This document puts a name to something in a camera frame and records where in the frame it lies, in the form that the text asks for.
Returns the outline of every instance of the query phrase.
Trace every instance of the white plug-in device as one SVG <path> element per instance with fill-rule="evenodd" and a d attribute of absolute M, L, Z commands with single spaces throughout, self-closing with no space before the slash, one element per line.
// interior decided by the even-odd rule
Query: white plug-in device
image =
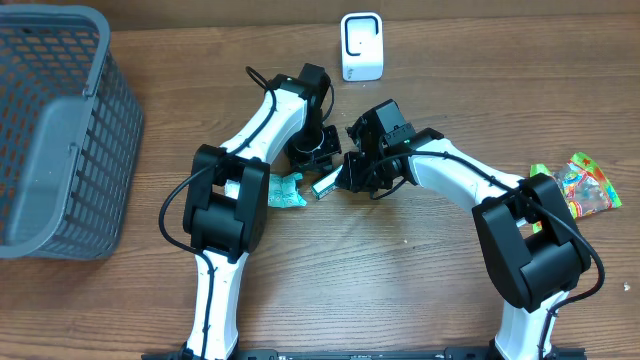
<path fill-rule="evenodd" d="M 347 14 L 340 22 L 342 78 L 378 80 L 384 68 L 382 19 L 373 12 Z"/>

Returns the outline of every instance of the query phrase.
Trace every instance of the wood grain surface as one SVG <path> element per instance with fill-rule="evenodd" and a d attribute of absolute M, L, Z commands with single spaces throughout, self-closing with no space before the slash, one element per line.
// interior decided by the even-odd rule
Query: wood grain surface
<path fill-rule="evenodd" d="M 114 33 L 113 53 L 146 112 L 122 242 L 106 261 L 0 262 L 0 359 L 137 359 L 177 349 L 191 330 L 193 256 L 165 242 L 157 213 L 202 143 L 233 136 L 262 101 L 245 75 L 325 66 L 339 129 L 395 99 L 417 129 L 433 127 L 497 169 L 557 169 L 584 151 L 620 209 L 579 221 L 607 268 L 597 296 L 560 313 L 553 341 L 590 358 L 640 358 L 640 15 L 385 23 L 383 79 L 341 80 L 336 25 Z M 446 119 L 425 120 L 433 115 Z M 340 130 L 343 150 L 353 149 Z M 285 159 L 274 167 L 286 173 Z M 405 186 L 379 202 L 337 191 L 269 212 L 249 258 L 242 348 L 424 350 L 485 345 L 502 299 L 470 216 Z M 168 216 L 180 239 L 184 194 Z M 578 290 L 595 281 L 581 278 Z M 631 289 L 624 291 L 627 282 Z"/>
<path fill-rule="evenodd" d="M 640 13 L 637 0 L 0 0 L 87 5 L 116 30 L 338 23 L 375 11 L 387 20 Z"/>

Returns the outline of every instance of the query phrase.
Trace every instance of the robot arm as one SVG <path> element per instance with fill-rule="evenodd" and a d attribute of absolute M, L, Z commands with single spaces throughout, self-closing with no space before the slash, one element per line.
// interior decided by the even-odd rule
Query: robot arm
<path fill-rule="evenodd" d="M 363 114 L 347 132 L 360 151 L 345 154 L 336 186 L 373 193 L 390 189 L 402 177 L 471 213 L 487 271 L 505 299 L 502 326 L 493 341 L 495 358 L 538 359 L 547 310 L 567 298 L 590 266 L 588 253 L 566 230 L 521 199 L 534 199 L 577 231 L 555 181 L 505 174 L 465 155 L 433 129 L 416 133 L 393 100 Z M 492 179 L 512 190 L 495 186 Z M 536 221 L 542 221 L 543 230 L 525 241 L 518 227 Z M 544 354 L 552 350 L 553 323 Z"/>
<path fill-rule="evenodd" d="M 298 94 L 284 89 L 275 90 L 275 95 L 277 111 L 253 139 L 250 146 L 237 154 L 238 157 L 246 160 L 257 158 L 262 163 L 271 164 L 284 144 L 294 134 L 302 130 L 307 115 L 307 101 L 300 98 Z M 266 93 L 264 102 L 256 114 L 236 136 L 223 143 L 221 148 L 233 151 L 239 147 L 264 121 L 272 104 L 271 95 Z M 234 181 L 227 180 L 225 186 L 229 186 L 229 183 L 234 183 Z M 201 357 L 206 334 L 204 350 L 206 358 L 225 360 L 231 356 L 238 342 L 236 313 L 242 271 L 249 253 L 242 252 L 234 263 L 231 263 L 233 259 L 229 258 L 229 254 L 205 249 L 202 255 L 211 262 L 210 265 L 215 269 L 215 276 L 212 277 L 209 273 L 209 264 L 206 259 L 202 256 L 196 256 L 198 293 L 193 329 L 187 340 L 186 349 L 194 356 Z M 209 299 L 212 285 L 212 298 Z M 207 318 L 208 329 L 205 329 L 205 319 Z"/>
<path fill-rule="evenodd" d="M 242 271 L 265 228 L 270 164 L 285 148 L 294 169 L 322 171 L 327 159 L 340 152 L 335 127 L 322 125 L 321 107 L 330 85 L 324 69 L 311 64 L 305 64 L 298 78 L 277 75 L 269 81 L 276 99 L 270 118 L 274 96 L 267 91 L 260 109 L 236 136 L 219 148 L 198 149 L 191 173 L 199 175 L 189 183 L 183 217 L 191 248 L 197 251 L 193 330 L 179 353 L 143 359 L 231 357 L 238 342 Z M 237 198 L 212 192 L 212 185 L 231 183 L 241 185 Z"/>

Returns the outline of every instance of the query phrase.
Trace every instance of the colorful candy packet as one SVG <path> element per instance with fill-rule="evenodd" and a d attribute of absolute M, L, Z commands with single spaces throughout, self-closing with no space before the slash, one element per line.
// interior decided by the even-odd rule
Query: colorful candy packet
<path fill-rule="evenodd" d="M 622 202 L 604 173 L 585 153 L 575 153 L 560 171 L 551 172 L 544 164 L 531 165 L 531 173 L 552 176 L 567 202 L 574 219 L 620 207 Z M 540 223 L 533 231 L 542 229 Z"/>

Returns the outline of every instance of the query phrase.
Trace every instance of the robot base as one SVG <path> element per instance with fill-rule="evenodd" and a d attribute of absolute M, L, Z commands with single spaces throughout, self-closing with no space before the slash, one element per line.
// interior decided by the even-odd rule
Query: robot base
<path fill-rule="evenodd" d="M 353 352 L 291 352 L 275 350 L 237 351 L 233 360 L 499 360 L 497 351 L 487 347 L 448 347 L 434 351 L 353 351 Z M 554 347 L 546 359 L 586 360 L 584 349 Z"/>

